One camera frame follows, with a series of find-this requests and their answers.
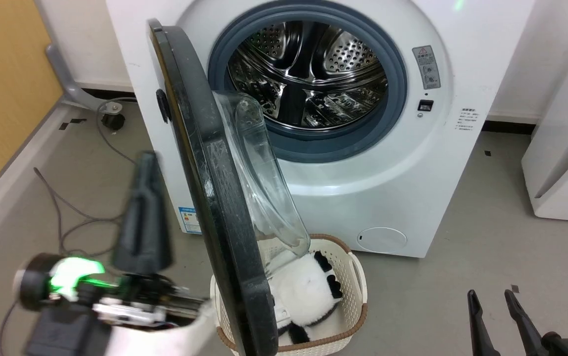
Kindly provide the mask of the white brown-rimmed laundry basket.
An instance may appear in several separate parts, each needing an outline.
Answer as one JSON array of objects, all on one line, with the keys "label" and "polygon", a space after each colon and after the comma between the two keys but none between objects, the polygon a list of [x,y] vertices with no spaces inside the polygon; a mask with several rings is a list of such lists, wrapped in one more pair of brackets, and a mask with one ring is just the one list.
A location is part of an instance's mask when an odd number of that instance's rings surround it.
[{"label": "white brown-rimmed laundry basket", "polygon": [[[271,262],[276,272],[296,260],[293,252],[288,251],[277,237],[260,234],[258,246],[261,257]],[[309,253],[315,251],[323,252],[329,259],[341,283],[343,298],[334,313],[339,320],[333,324],[332,332],[324,338],[283,347],[278,344],[275,356],[331,356],[344,349],[365,322],[368,291],[360,261],[340,239],[326,234],[311,235]],[[274,310],[271,292],[270,299]]]}]

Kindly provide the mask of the round white filter cover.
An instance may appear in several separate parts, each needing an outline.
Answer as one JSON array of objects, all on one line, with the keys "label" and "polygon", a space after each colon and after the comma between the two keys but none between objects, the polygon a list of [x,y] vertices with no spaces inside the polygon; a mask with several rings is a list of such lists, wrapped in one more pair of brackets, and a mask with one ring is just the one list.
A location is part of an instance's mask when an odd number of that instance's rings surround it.
[{"label": "round white filter cover", "polygon": [[356,242],[359,251],[392,254],[404,248],[408,239],[394,228],[372,227],[359,232]]}]

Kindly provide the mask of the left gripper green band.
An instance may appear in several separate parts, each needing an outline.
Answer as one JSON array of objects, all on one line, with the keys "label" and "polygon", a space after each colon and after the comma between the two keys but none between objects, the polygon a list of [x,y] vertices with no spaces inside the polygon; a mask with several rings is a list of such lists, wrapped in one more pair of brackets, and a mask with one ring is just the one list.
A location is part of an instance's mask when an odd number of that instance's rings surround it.
[{"label": "left gripper green band", "polygon": [[15,274],[15,297],[24,309],[35,312],[80,304],[112,326],[187,326],[198,318],[206,299],[158,274],[173,264],[171,237],[157,153],[144,151],[112,252],[112,266],[126,273],[107,281],[108,270],[100,262],[39,253]]}]

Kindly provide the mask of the grey warning sticker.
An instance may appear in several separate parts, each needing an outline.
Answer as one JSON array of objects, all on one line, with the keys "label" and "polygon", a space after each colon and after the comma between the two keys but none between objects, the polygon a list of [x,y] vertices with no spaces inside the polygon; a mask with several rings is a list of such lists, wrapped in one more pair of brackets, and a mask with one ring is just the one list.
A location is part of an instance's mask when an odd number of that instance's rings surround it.
[{"label": "grey warning sticker", "polygon": [[418,64],[424,90],[440,88],[440,73],[432,47],[430,45],[414,47],[412,52]]}]

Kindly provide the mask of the small printed text label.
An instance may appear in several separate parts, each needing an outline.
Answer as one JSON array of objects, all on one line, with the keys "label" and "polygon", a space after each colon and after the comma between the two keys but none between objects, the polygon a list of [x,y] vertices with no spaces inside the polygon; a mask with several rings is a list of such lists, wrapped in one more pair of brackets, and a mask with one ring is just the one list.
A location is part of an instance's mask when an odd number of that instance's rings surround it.
[{"label": "small printed text label", "polygon": [[482,115],[474,108],[461,108],[454,124],[454,129],[463,132],[479,130],[483,125]]}]

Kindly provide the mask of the black-rimmed glass washer door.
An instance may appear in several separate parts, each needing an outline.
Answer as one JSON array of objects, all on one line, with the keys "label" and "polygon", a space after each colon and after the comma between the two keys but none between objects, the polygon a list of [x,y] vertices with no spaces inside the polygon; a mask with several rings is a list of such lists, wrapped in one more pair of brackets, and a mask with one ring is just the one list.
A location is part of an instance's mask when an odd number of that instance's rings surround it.
[{"label": "black-rimmed glass washer door", "polygon": [[287,187],[262,107],[212,90],[191,40],[148,21],[170,116],[219,295],[241,356],[278,352],[275,273],[309,252],[310,236]]}]

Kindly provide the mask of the black caster wheel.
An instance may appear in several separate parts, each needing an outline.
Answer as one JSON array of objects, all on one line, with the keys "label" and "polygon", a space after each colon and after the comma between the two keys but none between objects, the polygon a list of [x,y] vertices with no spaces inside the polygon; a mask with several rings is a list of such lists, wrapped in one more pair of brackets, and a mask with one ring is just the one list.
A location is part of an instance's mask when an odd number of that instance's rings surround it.
[{"label": "black caster wheel", "polygon": [[125,118],[121,113],[122,110],[123,106],[120,103],[110,101],[104,104],[103,108],[100,110],[101,124],[112,131],[121,130],[125,122]]}]

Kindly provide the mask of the grey metal stand leg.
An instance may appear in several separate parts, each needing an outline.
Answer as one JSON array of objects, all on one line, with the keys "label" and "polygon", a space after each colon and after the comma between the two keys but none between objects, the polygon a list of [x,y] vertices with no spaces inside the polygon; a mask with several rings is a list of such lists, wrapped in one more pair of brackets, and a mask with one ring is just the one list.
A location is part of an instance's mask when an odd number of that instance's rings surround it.
[{"label": "grey metal stand leg", "polygon": [[99,110],[101,114],[117,115],[123,110],[121,101],[135,101],[132,92],[81,87],[80,83],[74,80],[64,56],[55,43],[46,46],[45,54],[64,91],[62,96],[64,103],[90,111]]}]

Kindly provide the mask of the grey rubber door gasket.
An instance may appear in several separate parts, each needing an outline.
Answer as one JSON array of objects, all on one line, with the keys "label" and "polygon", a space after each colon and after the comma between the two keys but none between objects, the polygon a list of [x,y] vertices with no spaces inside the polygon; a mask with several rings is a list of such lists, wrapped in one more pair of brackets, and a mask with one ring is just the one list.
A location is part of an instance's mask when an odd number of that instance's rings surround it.
[{"label": "grey rubber door gasket", "polygon": [[322,4],[277,6],[272,3],[251,9],[228,25],[214,44],[208,68],[212,88],[238,91],[227,73],[227,64],[234,50],[262,27],[290,21],[327,23],[361,39],[379,59],[386,74],[387,88],[381,103],[372,113],[336,130],[307,132],[287,129],[264,117],[277,157],[317,164],[343,160],[373,147],[388,135],[402,115],[408,99],[408,70],[391,36],[362,14]]}]

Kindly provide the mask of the blue energy label sticker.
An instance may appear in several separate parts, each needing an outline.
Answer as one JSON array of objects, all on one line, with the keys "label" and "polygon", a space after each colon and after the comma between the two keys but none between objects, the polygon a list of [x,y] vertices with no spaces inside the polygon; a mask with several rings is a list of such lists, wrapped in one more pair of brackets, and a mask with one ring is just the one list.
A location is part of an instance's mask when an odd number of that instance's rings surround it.
[{"label": "blue energy label sticker", "polygon": [[189,234],[202,234],[195,208],[178,207],[179,217],[182,221],[182,230]]}]

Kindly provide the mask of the yellow wooden panel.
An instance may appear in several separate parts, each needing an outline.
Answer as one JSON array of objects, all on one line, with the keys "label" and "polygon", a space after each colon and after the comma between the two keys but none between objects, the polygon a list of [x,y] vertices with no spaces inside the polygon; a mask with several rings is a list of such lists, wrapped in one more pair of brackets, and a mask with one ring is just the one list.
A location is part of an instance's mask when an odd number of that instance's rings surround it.
[{"label": "yellow wooden panel", "polygon": [[62,95],[34,0],[0,0],[0,173]]}]

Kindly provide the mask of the white front-load washing machine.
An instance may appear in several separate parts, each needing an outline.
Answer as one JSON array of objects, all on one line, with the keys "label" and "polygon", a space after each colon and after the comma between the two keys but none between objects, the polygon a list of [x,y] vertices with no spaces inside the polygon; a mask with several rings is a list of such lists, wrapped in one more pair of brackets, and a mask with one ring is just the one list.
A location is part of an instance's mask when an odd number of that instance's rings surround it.
[{"label": "white front-load washing machine", "polygon": [[[408,239],[392,255],[423,258],[483,126],[455,130],[458,113],[477,109],[484,123],[537,0],[105,1],[151,144],[164,155],[164,177],[181,229],[178,207],[195,205],[179,167],[178,145],[170,142],[169,122],[156,104],[160,72],[148,21],[155,18],[185,31],[211,88],[208,68],[216,40],[256,7],[322,4],[379,25],[395,41],[408,70],[408,99],[397,124],[359,155],[317,164],[278,162],[308,232],[331,234],[359,251],[359,232],[390,227]],[[438,89],[424,90],[412,52],[425,45],[435,54]],[[422,99],[434,101],[432,111],[417,110]]]}]

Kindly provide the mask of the stainless steel washer drum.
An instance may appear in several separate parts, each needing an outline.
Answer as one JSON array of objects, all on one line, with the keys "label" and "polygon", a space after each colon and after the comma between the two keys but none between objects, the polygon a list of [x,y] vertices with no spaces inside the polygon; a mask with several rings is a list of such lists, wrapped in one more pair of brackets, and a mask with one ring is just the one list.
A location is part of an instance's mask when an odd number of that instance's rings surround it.
[{"label": "stainless steel washer drum", "polygon": [[321,22],[262,27],[234,50],[227,73],[234,88],[259,102],[267,120],[307,132],[363,119],[387,90],[387,76],[372,49]]}]

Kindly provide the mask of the black and white panda plush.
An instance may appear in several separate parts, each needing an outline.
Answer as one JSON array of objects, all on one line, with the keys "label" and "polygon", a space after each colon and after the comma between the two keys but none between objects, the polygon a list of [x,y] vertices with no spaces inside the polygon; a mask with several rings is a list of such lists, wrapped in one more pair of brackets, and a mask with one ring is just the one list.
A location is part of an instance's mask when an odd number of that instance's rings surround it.
[{"label": "black and white panda plush", "polygon": [[341,283],[323,252],[296,259],[270,278],[280,347],[324,338],[338,322]]}]

